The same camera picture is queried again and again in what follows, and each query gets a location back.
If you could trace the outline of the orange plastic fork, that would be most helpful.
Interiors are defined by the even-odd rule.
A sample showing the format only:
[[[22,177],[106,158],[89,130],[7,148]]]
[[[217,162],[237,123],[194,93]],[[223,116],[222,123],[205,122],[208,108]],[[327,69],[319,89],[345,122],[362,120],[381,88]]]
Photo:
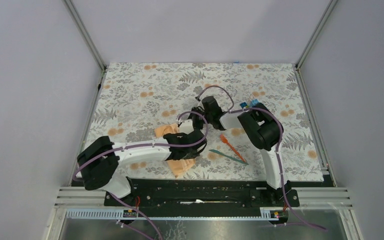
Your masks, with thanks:
[[[241,154],[233,147],[233,145],[231,145],[228,141],[228,139],[223,135],[223,134],[220,134],[220,140],[226,144],[235,154],[237,157],[239,157],[239,159],[243,162],[243,163],[248,163],[242,156]]]

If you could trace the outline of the peach satin napkin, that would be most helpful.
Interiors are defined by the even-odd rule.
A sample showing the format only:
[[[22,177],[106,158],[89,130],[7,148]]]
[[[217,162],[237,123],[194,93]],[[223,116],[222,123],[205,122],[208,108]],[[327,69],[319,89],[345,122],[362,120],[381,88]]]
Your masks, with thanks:
[[[179,133],[179,127],[176,123],[165,124],[157,127],[155,130],[155,136],[157,138],[162,137],[165,134],[177,134]],[[182,177],[188,170],[196,164],[195,158],[190,159],[180,159],[180,160],[168,160],[168,167],[170,168],[172,174],[175,178]]]

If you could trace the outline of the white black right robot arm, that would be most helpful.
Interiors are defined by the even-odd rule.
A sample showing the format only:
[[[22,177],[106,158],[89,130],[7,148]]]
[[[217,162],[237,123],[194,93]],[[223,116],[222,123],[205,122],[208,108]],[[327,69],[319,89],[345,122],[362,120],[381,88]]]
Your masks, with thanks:
[[[252,145],[260,150],[266,172],[267,201],[273,206],[281,205],[287,194],[283,187],[287,183],[281,159],[281,141],[284,128],[266,106],[257,102],[250,107],[224,111],[213,96],[203,98],[191,109],[201,114],[216,130],[226,131],[241,128]]]

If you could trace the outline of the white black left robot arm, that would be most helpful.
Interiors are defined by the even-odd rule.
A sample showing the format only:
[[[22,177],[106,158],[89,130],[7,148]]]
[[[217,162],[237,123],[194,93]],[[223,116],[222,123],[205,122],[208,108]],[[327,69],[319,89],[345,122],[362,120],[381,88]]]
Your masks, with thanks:
[[[124,206],[135,200],[128,176],[117,171],[124,165],[145,162],[179,161],[196,158],[206,147],[206,135],[193,122],[169,124],[155,129],[155,138],[137,142],[114,142],[101,136],[78,156],[79,181],[87,191],[104,190]]]

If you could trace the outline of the colourful toy brick pile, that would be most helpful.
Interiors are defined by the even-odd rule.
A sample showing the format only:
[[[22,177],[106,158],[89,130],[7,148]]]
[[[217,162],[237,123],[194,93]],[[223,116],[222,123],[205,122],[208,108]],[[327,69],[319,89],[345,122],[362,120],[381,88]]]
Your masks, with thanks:
[[[244,102],[240,103],[239,106],[242,109],[247,109],[247,108],[254,107],[258,103],[259,103],[259,101],[256,98],[254,98],[254,99],[251,99],[249,101],[244,101]]]

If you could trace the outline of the floral patterned table mat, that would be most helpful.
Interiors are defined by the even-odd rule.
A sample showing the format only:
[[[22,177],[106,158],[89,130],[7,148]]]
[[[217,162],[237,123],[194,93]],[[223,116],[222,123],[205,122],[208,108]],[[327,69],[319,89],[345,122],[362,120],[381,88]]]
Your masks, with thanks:
[[[88,131],[86,145],[101,136],[131,143],[155,138],[155,129],[174,124],[178,115],[198,102],[196,96],[214,96],[223,110],[238,110],[240,103],[257,99],[281,122],[281,147],[285,176],[295,182],[321,182],[323,173],[308,116],[292,64],[257,63],[111,63]],[[195,166],[179,179],[263,181],[262,156],[243,129],[224,131],[239,159],[211,129],[205,150]],[[122,165],[117,171],[131,178],[176,179],[165,161]]]

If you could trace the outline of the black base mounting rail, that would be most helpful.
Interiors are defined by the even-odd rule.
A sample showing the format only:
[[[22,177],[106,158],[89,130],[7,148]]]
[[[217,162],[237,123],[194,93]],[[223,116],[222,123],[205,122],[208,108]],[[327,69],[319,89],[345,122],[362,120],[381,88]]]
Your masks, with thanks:
[[[289,183],[286,195],[264,181],[134,178],[132,185],[122,201],[148,217],[258,217],[260,208],[300,206]]]

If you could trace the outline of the right aluminium frame post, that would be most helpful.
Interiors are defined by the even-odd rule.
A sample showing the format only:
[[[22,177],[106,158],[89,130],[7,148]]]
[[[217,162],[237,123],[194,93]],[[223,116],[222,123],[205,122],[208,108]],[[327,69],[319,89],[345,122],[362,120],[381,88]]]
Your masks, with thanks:
[[[302,54],[300,55],[298,61],[296,62],[295,64],[295,68],[299,71],[302,66],[304,65],[308,55],[310,54],[313,46],[315,45],[317,39],[319,38],[319,35],[321,34],[324,26],[326,25],[326,23],[328,22],[331,14],[333,13],[336,5],[338,4],[339,0],[330,0],[328,2],[328,5],[326,7],[326,9],[324,10],[320,20],[318,21],[313,33],[311,34],[311,37],[308,41],[308,43],[306,44]]]

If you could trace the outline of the aluminium frame post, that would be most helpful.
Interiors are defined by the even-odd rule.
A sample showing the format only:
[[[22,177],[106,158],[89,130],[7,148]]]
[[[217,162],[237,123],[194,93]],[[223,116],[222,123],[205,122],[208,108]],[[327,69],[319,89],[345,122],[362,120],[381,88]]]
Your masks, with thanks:
[[[84,24],[74,2],[72,0],[62,0],[62,3],[65,5],[70,17],[72,18],[76,28],[78,29],[81,37],[83,38],[83,41],[85,42],[86,47],[90,51],[97,66],[102,72],[105,72],[105,70],[107,69],[107,64],[99,53],[99,50],[96,47],[86,25]]]
[[[326,23],[328,22],[331,14],[333,13],[336,5],[338,4],[339,0],[330,0],[328,2],[328,5],[326,7],[326,9],[324,10],[320,20],[318,21],[313,33],[311,34],[311,37],[308,41],[308,43],[306,44],[302,54],[300,55],[298,61],[296,62],[295,64],[295,68],[299,71],[302,66],[304,65],[308,55],[310,54],[313,46],[315,45],[317,39],[319,38],[319,35],[321,34],[324,26],[326,25]]]

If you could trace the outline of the left aluminium frame post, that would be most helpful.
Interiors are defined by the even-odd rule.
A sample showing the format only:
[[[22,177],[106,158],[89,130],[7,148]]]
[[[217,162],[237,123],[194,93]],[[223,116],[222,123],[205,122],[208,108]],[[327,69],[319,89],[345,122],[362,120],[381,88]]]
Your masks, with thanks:
[[[85,42],[86,47],[90,51],[97,66],[102,72],[105,72],[105,70],[107,69],[107,64],[99,53],[99,50],[96,47],[86,25],[84,24],[74,2],[72,0],[62,0],[62,3],[65,5],[70,17],[72,18],[76,28],[78,29],[81,37],[83,38],[83,41]]]

